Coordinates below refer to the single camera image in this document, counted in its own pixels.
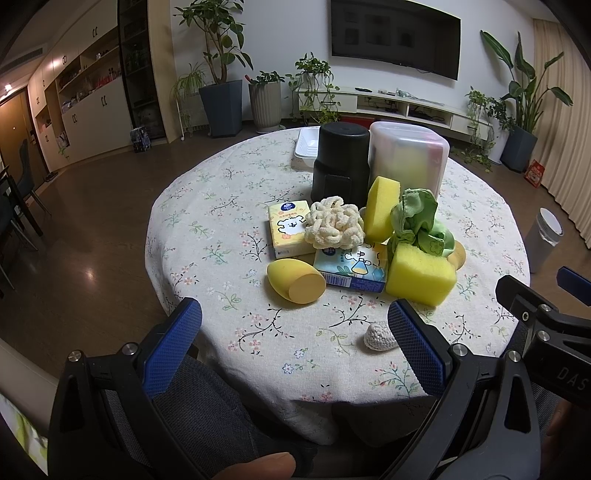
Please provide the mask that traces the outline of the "person's right hand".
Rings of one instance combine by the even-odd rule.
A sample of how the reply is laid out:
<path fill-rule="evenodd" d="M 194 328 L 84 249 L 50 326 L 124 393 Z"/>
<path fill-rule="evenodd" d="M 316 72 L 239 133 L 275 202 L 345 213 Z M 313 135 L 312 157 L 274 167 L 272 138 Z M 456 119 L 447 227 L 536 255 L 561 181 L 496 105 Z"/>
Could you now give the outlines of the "person's right hand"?
<path fill-rule="evenodd" d="M 560 479 L 571 470 L 569 412 L 571 403 L 560 400 L 542 440 L 541 479 Z"/>

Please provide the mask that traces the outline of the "person's left hand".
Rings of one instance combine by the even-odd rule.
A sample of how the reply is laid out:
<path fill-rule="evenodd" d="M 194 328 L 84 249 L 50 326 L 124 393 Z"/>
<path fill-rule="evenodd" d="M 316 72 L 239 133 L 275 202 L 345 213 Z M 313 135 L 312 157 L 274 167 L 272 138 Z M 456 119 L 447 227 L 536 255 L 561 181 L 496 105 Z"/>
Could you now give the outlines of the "person's left hand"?
<path fill-rule="evenodd" d="M 281 452 L 229 466 L 216 474 L 213 480 L 284 480 L 293 476 L 296 467 L 294 457 Z"/>

